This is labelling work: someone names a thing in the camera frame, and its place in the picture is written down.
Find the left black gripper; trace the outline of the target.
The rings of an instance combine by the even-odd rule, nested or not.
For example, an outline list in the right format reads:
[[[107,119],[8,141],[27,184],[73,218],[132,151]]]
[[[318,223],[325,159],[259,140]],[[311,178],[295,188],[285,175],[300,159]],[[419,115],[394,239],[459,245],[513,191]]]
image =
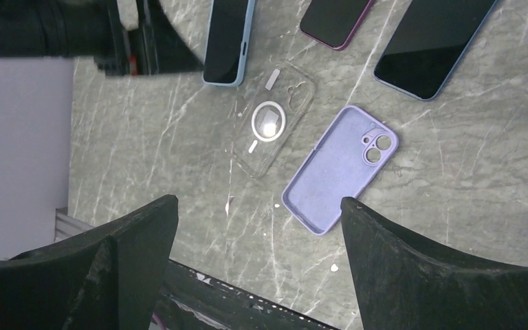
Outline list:
[[[201,72],[160,1],[137,1],[126,29],[117,1],[0,1],[0,58],[90,56],[108,76]]]

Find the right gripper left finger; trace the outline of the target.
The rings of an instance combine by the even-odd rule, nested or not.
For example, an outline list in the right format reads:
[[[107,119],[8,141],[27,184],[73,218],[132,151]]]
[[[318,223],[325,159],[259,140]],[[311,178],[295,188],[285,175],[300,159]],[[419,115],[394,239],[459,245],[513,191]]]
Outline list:
[[[178,225],[159,199],[0,261],[0,329],[148,329]]]

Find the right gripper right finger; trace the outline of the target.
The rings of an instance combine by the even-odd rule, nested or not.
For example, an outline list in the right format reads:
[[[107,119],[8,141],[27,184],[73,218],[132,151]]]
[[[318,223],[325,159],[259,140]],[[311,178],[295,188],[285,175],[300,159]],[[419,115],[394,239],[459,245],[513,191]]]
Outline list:
[[[528,267],[440,244],[352,197],[340,208],[365,329],[528,329]]]

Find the lavender phone case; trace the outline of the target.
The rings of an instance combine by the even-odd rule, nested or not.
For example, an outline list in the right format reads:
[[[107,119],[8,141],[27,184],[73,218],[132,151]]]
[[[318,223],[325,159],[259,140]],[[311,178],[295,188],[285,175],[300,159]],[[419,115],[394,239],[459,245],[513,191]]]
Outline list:
[[[392,129],[355,105],[342,108],[316,142],[281,201],[311,233],[338,222],[344,197],[358,197],[399,146]]]

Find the dark purple phone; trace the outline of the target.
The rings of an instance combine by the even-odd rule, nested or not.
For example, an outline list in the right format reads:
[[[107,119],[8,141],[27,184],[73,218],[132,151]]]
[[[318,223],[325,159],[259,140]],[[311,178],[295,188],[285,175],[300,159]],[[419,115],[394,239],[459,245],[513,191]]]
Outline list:
[[[300,21],[300,31],[333,50],[353,38],[374,0],[313,0]]]

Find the dark blue phone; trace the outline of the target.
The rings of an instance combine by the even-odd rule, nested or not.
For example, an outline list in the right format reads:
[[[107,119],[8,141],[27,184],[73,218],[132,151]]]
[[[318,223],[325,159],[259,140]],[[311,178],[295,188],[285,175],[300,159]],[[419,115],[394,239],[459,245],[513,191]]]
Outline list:
[[[412,0],[375,66],[374,77],[418,100],[432,100],[495,3]]]

